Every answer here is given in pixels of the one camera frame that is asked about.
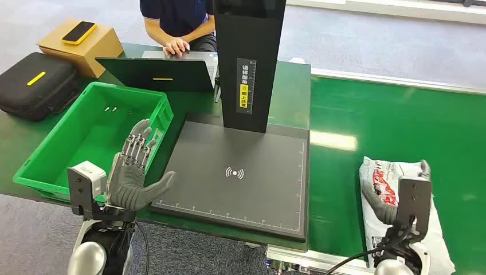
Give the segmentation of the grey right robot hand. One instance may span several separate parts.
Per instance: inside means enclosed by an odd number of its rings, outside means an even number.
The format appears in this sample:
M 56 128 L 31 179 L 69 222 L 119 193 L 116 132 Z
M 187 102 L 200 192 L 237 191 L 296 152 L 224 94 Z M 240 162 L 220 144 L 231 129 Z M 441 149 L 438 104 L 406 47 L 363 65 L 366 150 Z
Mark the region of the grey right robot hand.
M 392 225 L 398 211 L 398 184 L 403 177 L 430 179 L 430 165 L 419 163 L 389 162 L 363 157 L 359 168 L 360 189 L 378 220 Z

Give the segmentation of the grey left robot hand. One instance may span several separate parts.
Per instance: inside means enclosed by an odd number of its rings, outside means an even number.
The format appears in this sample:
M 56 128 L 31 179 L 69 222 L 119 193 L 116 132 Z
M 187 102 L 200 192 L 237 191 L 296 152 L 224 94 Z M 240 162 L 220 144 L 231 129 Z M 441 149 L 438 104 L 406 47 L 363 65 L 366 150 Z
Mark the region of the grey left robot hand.
M 147 139 L 152 132 L 149 124 L 149 119 L 137 122 L 113 158 L 105 192 L 110 206 L 138 211 L 161 197 L 176 181 L 177 173 L 169 171 L 157 182 L 144 185 L 148 157 L 156 143 Z

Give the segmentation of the person's right hand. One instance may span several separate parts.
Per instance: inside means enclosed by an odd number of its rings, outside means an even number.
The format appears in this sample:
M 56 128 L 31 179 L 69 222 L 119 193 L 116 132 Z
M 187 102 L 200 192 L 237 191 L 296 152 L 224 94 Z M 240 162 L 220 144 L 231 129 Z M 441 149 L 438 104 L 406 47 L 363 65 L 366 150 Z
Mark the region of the person's right hand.
M 190 45 L 181 38 L 173 37 L 163 44 L 163 52 L 165 55 L 182 56 L 184 52 L 190 50 Z

